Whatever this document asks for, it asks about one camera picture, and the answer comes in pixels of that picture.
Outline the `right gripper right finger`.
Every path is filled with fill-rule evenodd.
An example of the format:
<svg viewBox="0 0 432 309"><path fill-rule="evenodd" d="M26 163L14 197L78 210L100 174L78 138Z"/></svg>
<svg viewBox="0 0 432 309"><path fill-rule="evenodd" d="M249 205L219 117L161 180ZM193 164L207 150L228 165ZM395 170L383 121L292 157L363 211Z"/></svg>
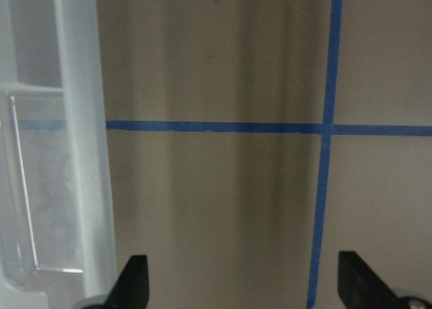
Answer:
<svg viewBox="0 0 432 309"><path fill-rule="evenodd" d="M347 309L431 307L416 296L397 296L355 251L338 253L337 279L337 293Z"/></svg>

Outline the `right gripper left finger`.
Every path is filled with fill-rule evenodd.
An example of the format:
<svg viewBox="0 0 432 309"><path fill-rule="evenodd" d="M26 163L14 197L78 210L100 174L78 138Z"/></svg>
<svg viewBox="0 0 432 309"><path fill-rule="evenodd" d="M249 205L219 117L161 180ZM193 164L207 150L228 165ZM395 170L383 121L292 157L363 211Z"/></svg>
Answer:
<svg viewBox="0 0 432 309"><path fill-rule="evenodd" d="M149 264L145 254L133 255L103 302L95 297L79 302L79 308L146 308L150 299Z"/></svg>

